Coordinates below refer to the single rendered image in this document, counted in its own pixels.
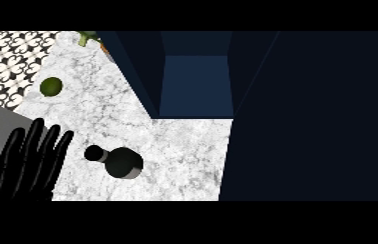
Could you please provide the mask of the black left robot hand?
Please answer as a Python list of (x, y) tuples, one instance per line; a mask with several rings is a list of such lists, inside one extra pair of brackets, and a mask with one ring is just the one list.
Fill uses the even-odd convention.
[(54, 197), (67, 150), (74, 132), (60, 138), (54, 125), (42, 136), (45, 120), (37, 118), (30, 130), (17, 128), (0, 153), (0, 202), (45, 202)]

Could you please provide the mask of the dark wine bottle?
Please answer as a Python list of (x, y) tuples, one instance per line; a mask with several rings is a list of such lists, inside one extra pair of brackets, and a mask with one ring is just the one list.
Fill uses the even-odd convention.
[(91, 145), (85, 151), (89, 161), (105, 164), (108, 174), (119, 179), (135, 179), (144, 170), (144, 158), (127, 147), (107, 151), (98, 145)]

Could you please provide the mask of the dark blue open cabinet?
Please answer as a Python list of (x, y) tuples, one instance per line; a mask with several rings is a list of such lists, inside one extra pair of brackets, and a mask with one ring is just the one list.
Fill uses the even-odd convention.
[(275, 31), (102, 31), (99, 36), (154, 119), (232, 119)]

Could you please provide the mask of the grey appliance block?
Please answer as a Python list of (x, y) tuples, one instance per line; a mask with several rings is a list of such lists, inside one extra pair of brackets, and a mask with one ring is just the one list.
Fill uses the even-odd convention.
[(9, 135), (17, 128), (30, 131), (33, 120), (0, 107), (0, 151), (8, 142)]

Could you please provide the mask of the green avocado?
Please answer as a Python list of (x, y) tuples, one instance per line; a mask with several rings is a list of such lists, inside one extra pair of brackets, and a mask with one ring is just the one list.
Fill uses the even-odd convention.
[(63, 91), (63, 81), (58, 77), (49, 77), (40, 84), (40, 92), (46, 97), (57, 96)]

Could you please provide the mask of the green potted plant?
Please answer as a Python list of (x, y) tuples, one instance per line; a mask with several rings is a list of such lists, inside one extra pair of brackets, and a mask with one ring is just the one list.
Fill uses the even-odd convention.
[(108, 51), (108, 49), (107, 49), (107, 47), (105, 47), (105, 45), (104, 45), (104, 42), (102, 42), (102, 40), (101, 40), (101, 38), (99, 38), (99, 35), (98, 35), (98, 32), (96, 32), (96, 31), (79, 31), (79, 34), (80, 34), (79, 45), (80, 45), (82, 47), (85, 47), (85, 46), (88, 45), (88, 42), (89, 42), (91, 40), (94, 40), (95, 42), (98, 42), (99, 45), (101, 45), (101, 49), (102, 49), (102, 51), (104, 51), (104, 53), (105, 53), (105, 55), (107, 55), (110, 61), (114, 62), (111, 53), (110, 53), (110, 51)]

